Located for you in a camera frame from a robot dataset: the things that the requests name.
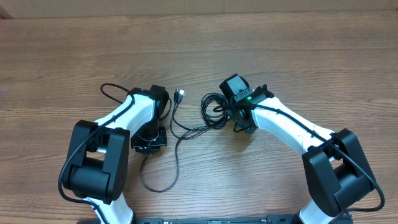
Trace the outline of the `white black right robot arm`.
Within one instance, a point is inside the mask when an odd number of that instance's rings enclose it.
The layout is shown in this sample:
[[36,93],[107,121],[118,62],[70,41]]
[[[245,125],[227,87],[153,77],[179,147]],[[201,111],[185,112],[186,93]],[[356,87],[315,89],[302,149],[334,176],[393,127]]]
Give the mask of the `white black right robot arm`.
[[303,162],[311,201],[295,214],[268,215],[266,223],[352,223],[352,205],[376,190],[380,204],[385,197],[376,182],[357,136],[348,129],[334,132],[288,109],[267,85],[252,89],[237,74],[220,84],[225,101],[216,107],[234,120],[234,132],[261,129],[273,134],[297,153]]

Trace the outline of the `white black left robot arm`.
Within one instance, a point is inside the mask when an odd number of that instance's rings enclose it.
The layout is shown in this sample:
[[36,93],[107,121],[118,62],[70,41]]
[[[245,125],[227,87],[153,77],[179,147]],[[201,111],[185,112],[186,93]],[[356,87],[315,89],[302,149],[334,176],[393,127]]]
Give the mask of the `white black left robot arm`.
[[77,122],[58,178],[60,195],[89,205],[97,216],[94,223],[134,223],[135,214],[123,195],[129,149],[148,152],[166,146],[159,122],[169,103],[163,86],[133,88],[109,115]]

